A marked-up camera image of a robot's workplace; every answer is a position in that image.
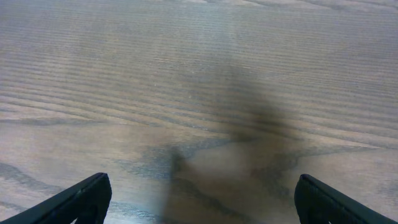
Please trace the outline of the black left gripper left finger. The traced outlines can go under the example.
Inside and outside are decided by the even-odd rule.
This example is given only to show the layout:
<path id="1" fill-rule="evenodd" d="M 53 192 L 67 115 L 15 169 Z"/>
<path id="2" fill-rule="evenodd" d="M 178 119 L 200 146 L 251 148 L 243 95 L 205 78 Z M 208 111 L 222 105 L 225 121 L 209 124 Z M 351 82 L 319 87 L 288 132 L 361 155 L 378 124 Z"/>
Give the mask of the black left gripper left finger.
<path id="1" fill-rule="evenodd" d="M 99 172 L 2 224 L 103 224 L 112 190 L 109 177 Z"/>

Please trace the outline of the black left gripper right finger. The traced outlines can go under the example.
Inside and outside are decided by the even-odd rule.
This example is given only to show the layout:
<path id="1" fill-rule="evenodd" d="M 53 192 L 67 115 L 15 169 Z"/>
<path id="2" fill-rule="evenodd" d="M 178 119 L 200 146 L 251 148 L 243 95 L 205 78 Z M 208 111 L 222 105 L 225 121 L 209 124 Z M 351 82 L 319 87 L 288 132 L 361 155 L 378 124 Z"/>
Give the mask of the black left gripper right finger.
<path id="1" fill-rule="evenodd" d="M 301 224 L 397 224 L 308 174 L 297 182 L 294 203 Z"/>

